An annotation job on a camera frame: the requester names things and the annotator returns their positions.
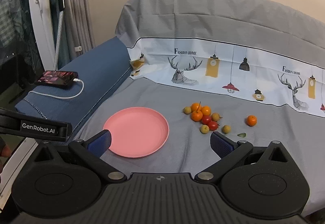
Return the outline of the yellow longan front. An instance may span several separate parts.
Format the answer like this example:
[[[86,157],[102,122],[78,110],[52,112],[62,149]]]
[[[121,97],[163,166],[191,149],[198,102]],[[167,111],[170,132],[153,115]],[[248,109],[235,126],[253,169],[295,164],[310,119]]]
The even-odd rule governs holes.
[[[203,134],[207,134],[210,131],[209,126],[208,125],[201,125],[200,127],[200,132]]]

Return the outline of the grey curtain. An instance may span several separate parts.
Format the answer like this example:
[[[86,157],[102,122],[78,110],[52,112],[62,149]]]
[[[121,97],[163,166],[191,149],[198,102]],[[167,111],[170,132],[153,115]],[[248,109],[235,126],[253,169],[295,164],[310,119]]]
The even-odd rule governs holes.
[[[58,68],[71,62],[95,47],[93,25],[90,19],[89,0],[64,0]],[[58,0],[50,0],[54,45],[56,45],[59,21]]]

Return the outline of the yellow longan with stem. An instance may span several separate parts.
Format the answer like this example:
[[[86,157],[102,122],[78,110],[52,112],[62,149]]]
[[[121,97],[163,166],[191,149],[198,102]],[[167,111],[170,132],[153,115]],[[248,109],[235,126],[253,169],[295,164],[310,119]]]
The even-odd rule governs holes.
[[[217,112],[211,114],[211,119],[215,122],[218,122],[221,118],[223,117]]]

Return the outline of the white round frame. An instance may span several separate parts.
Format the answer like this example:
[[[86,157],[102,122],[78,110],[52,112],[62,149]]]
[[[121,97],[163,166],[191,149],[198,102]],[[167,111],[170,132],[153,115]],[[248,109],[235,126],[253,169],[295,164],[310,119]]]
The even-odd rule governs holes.
[[[55,48],[49,0],[29,0],[30,16],[43,68],[52,70]]]

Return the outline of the orange mandarin with stem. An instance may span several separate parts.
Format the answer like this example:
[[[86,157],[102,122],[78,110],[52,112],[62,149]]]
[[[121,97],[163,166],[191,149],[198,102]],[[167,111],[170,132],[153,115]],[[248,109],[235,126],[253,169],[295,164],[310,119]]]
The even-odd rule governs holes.
[[[195,111],[191,113],[191,120],[194,122],[200,122],[203,117],[203,114],[201,111]]]

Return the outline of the pink round plate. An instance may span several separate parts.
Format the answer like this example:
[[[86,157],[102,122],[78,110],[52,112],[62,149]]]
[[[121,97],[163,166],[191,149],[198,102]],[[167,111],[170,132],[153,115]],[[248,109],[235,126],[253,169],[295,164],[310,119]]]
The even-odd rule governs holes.
[[[111,133],[109,149],[126,158],[141,158],[158,151],[169,137],[169,124],[162,114],[145,107],[118,111],[105,122]]]

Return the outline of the black smartphone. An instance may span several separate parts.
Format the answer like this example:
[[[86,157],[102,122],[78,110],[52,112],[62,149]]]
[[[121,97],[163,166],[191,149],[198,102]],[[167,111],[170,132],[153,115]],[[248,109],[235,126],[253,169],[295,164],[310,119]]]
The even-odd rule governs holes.
[[[68,89],[76,78],[78,78],[78,73],[73,71],[45,71],[35,84]]]

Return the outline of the large orange mandarin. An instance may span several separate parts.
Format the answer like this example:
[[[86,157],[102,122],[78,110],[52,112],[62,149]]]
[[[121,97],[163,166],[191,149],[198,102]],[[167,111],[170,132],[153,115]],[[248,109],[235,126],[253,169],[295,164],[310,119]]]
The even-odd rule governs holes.
[[[253,127],[257,124],[257,117],[255,115],[249,115],[246,117],[246,124]]]

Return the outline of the small green leaf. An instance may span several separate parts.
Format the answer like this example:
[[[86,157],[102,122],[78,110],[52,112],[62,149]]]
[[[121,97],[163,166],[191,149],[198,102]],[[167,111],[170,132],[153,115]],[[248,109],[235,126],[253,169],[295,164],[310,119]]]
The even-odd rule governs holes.
[[[241,138],[245,138],[247,135],[246,135],[246,133],[239,133],[237,136],[241,137]]]

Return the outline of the grey printed sofa cover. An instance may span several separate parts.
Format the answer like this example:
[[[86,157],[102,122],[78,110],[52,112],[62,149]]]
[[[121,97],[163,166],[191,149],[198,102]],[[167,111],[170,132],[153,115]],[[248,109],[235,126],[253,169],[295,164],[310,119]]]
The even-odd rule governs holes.
[[[86,140],[119,110],[151,108],[169,123],[158,151],[103,159],[126,174],[197,174],[217,161],[199,123],[182,112],[207,105],[229,137],[281,141],[311,193],[304,213],[324,208],[324,23],[268,0],[130,0],[116,36],[135,70],[75,135]],[[255,115],[250,127],[246,117]],[[245,138],[238,137],[246,133]]]

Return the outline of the red cherry tomato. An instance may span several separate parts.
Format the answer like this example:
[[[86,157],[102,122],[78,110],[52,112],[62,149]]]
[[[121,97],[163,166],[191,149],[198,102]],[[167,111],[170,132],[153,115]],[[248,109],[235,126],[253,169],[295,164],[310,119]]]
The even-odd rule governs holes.
[[[203,117],[201,119],[201,123],[204,124],[204,125],[207,125],[210,122],[211,122],[211,116],[203,115]]]
[[[210,131],[216,131],[219,128],[219,123],[216,121],[210,121],[207,126],[209,127]]]

